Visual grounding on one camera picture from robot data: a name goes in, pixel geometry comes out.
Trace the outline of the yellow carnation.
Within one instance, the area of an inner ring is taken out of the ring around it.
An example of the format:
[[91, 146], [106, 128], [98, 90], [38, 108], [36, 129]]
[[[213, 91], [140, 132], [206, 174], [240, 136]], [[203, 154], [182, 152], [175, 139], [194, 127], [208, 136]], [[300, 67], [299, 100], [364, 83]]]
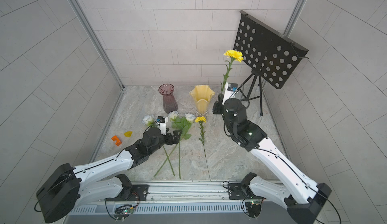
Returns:
[[227, 65], [226, 65], [226, 73], [223, 75], [223, 82], [221, 83], [221, 92], [223, 93], [227, 80], [229, 78], [229, 73], [232, 70], [232, 64], [234, 61], [242, 62], [243, 61], [243, 54], [240, 51], [236, 50], [228, 50], [224, 53], [224, 55], [227, 57]]
[[207, 154], [206, 154], [206, 150], [205, 150], [205, 126], [204, 124], [207, 122], [206, 118], [204, 116], [200, 116], [200, 117], [197, 117], [195, 119], [195, 122], [198, 123], [199, 127], [200, 127], [200, 137], [199, 137], [199, 140], [200, 142], [202, 143], [202, 146], [203, 146], [203, 150], [204, 150], [204, 155], [205, 155], [205, 160], [206, 160], [206, 167], [207, 167], [207, 171], [208, 171], [208, 176], [209, 176], [209, 179], [211, 180], [211, 177], [210, 177], [210, 173], [209, 173], [209, 167], [208, 167], [208, 161], [207, 161]]

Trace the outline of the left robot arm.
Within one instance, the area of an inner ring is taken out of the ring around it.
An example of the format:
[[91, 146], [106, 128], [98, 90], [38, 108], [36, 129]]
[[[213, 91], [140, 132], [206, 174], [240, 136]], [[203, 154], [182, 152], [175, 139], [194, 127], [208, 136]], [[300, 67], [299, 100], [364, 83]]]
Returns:
[[162, 133], [150, 128], [118, 154], [85, 165], [57, 167], [36, 193], [44, 221], [54, 223], [75, 207], [99, 199], [130, 199], [132, 184], [122, 172], [141, 165], [162, 146], [178, 144], [181, 135], [182, 130]]

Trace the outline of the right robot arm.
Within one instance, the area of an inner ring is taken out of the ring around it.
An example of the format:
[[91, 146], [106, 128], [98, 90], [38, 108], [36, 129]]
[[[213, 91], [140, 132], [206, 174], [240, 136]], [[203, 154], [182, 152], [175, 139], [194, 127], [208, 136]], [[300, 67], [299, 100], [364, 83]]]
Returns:
[[325, 183], [317, 183], [298, 169], [257, 124], [248, 120], [247, 109], [241, 100], [231, 95], [218, 95], [213, 114], [221, 115], [229, 137], [263, 162], [282, 182], [268, 182], [249, 173], [240, 183], [245, 199], [264, 198], [287, 210], [298, 224], [313, 224], [327, 202], [332, 190]]

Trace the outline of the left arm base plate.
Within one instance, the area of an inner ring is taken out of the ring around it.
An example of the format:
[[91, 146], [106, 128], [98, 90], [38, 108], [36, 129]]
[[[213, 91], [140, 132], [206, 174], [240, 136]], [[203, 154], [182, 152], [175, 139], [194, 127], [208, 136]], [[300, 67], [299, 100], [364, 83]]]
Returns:
[[106, 198], [105, 201], [145, 201], [148, 195], [149, 185], [133, 185], [124, 187], [114, 198]]

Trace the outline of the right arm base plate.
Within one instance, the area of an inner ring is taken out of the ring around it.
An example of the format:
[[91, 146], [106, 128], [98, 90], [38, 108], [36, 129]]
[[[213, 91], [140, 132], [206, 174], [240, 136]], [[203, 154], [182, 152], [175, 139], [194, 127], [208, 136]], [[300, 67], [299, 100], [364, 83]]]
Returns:
[[223, 182], [230, 200], [258, 199], [248, 185], [242, 183]]

